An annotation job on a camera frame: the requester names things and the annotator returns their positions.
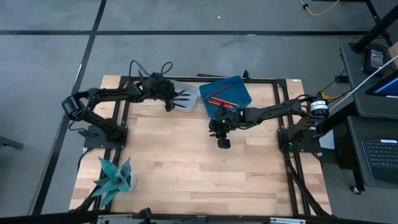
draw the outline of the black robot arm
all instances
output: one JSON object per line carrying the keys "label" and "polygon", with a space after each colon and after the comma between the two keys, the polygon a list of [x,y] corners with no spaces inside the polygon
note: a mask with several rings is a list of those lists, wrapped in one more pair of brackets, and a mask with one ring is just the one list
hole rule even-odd
{"label": "black robot arm", "polygon": [[[287,115],[298,115],[302,119],[287,128],[286,138],[288,141],[300,140],[303,133],[311,128],[315,123],[321,123],[329,117],[327,102],[320,96],[302,95],[304,98],[297,97],[278,105],[265,108],[238,108],[236,111],[230,111],[220,106],[210,120],[211,136],[218,138],[220,148],[229,148],[231,145],[226,138],[226,133],[235,129],[249,129],[261,124],[263,121],[272,118],[279,118]],[[304,111],[302,103],[310,104],[310,113]]]}
{"label": "black robot arm", "polygon": [[[106,119],[94,113],[92,109],[101,102],[105,101],[128,101],[131,103],[141,103],[144,99],[162,100],[165,102],[166,111],[174,109],[173,99],[178,96],[175,92],[173,83],[167,80],[160,73],[153,73],[150,77],[144,78],[139,71],[141,82],[127,83],[126,86],[117,89],[98,89],[91,88],[88,91],[78,92],[67,97],[62,102],[62,107],[72,121],[86,121],[102,130],[107,142],[117,142],[122,140],[125,131],[118,126],[113,119]],[[88,99],[86,105],[81,99]],[[87,131],[79,131],[86,137]]]}

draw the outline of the artificial plant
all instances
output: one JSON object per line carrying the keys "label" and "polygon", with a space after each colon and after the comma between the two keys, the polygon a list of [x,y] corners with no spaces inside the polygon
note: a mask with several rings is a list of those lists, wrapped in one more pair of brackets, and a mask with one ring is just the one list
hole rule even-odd
{"label": "artificial plant", "polygon": [[[122,167],[118,169],[116,165],[106,159],[100,158],[101,168],[104,174],[107,176],[103,179],[96,180],[94,183],[99,185],[101,188],[93,193],[92,197],[106,194],[102,200],[101,207],[107,205],[118,192],[127,192],[131,188],[131,167],[130,158],[124,162]],[[133,178],[133,187],[136,184],[136,179]]]}

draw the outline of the yellow cable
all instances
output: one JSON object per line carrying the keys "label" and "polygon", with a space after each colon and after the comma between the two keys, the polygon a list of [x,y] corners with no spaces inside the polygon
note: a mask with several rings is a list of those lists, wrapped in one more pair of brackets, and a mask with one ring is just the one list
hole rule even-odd
{"label": "yellow cable", "polygon": [[320,16],[320,15],[324,14],[325,12],[329,11],[330,9],[332,9],[333,6],[335,6],[338,2],[340,2],[340,0],[337,0],[337,1],[336,1],[334,4],[332,4],[327,10],[325,10],[325,11],[323,11],[323,12],[321,12],[321,13],[318,13],[318,14],[315,14],[315,13],[311,12],[311,10],[308,8],[308,6],[307,6],[305,9],[306,9],[311,15],[313,15],[313,16]]}

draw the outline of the gray carpet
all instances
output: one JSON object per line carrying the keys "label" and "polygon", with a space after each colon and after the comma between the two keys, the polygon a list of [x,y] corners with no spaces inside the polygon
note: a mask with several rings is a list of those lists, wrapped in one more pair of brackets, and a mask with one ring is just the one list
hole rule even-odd
{"label": "gray carpet", "polygon": [[[319,12],[331,2],[310,2]],[[373,1],[380,16],[397,4]],[[99,0],[0,1],[0,30],[91,30]],[[111,1],[100,30],[369,30],[374,20],[365,3],[341,2],[322,17],[312,17],[291,0],[249,1]],[[388,31],[398,40],[398,23]],[[21,151],[0,150],[0,217],[25,215],[60,123],[61,101],[75,80],[88,36],[0,35],[0,135],[25,143]],[[256,36],[97,36],[81,90],[99,86],[102,76],[125,75],[131,59],[148,71],[173,61],[168,75],[197,73],[252,77],[299,78],[305,92],[315,94],[338,75],[343,64],[339,45],[358,37]],[[328,89],[339,94],[348,85]],[[83,138],[68,132],[43,209],[68,209]],[[343,218],[396,223],[398,190],[366,187],[360,196],[348,187],[350,172],[325,165],[331,208]]]}

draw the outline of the caster wheel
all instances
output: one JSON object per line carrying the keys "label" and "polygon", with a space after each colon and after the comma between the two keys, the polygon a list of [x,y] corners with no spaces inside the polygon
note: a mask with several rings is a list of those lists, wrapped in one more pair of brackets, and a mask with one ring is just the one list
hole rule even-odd
{"label": "caster wheel", "polygon": [[352,193],[354,193],[356,195],[360,195],[361,194],[361,192],[356,187],[350,187],[349,189],[352,191]]}

